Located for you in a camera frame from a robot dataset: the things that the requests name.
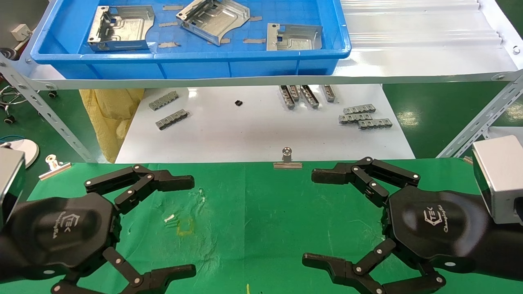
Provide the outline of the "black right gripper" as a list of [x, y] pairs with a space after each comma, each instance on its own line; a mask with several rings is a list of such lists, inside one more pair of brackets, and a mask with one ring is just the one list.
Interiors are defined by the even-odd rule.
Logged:
[[[491, 255], [486, 237], [491, 218], [480, 196], [421, 190], [416, 188], [420, 175], [370, 157], [314, 169], [311, 179], [320, 184], [352, 184], [376, 207], [387, 206], [394, 239], [385, 239], [358, 263], [304, 253], [302, 264], [325, 270], [332, 283], [360, 294], [433, 294], [446, 285], [434, 267], [459, 273], [488, 271]], [[390, 196], [378, 180], [402, 189]], [[396, 256], [421, 276], [382, 285], [370, 274], [396, 248]]]

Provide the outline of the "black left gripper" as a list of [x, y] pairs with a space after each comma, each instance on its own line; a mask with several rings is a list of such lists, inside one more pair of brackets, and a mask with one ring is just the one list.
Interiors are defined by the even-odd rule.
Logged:
[[[194, 188], [191, 175], [133, 165], [85, 182], [78, 198], [51, 197], [15, 207], [6, 223], [6, 281], [45, 280], [66, 275], [52, 294], [99, 294], [77, 286], [109, 262], [127, 281], [121, 294], [164, 294], [175, 280], [196, 276], [194, 264], [151, 270], [140, 275], [116, 250], [120, 214], [131, 212], [155, 191]], [[114, 205], [102, 195], [125, 188]]]

